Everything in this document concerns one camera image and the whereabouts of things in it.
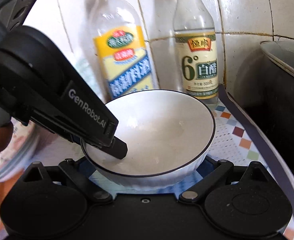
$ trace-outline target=bowl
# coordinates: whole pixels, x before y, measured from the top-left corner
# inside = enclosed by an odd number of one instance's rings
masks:
[[[115,136],[127,143],[122,160],[82,143],[89,161],[109,180],[136,190],[182,181],[202,163],[215,135],[209,108],[170,90],[145,90],[106,104],[119,120]]]

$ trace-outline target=dark red square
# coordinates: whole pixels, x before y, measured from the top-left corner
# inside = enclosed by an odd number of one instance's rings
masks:
[[[234,128],[234,131],[232,132],[234,135],[237,135],[237,136],[239,136],[239,137],[242,137],[243,136],[243,134],[244,134],[244,129],[241,129],[241,128],[239,128],[239,127],[235,127]]]

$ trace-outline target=yellow label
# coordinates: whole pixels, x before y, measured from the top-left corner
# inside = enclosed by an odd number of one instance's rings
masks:
[[[94,39],[112,99],[153,89],[151,66],[140,26],[121,26]]]
[[[214,97],[218,92],[215,33],[178,34],[176,49],[187,94],[198,99]]]

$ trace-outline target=blue square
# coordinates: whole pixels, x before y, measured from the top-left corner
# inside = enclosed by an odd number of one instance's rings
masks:
[[[225,110],[225,108],[226,108],[225,106],[217,106],[216,110],[220,111],[220,112],[223,112]]]
[[[236,120],[229,119],[229,120],[227,121],[227,124],[230,124],[230,125],[232,125],[232,126],[236,126],[237,121],[236,121]]]

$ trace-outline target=bottle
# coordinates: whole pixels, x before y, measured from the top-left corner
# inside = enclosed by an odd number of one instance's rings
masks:
[[[218,103],[217,44],[214,20],[201,0],[177,0],[174,31],[183,88],[213,111]]]
[[[135,9],[125,0],[96,0],[89,20],[111,99],[153,89],[151,65]]]

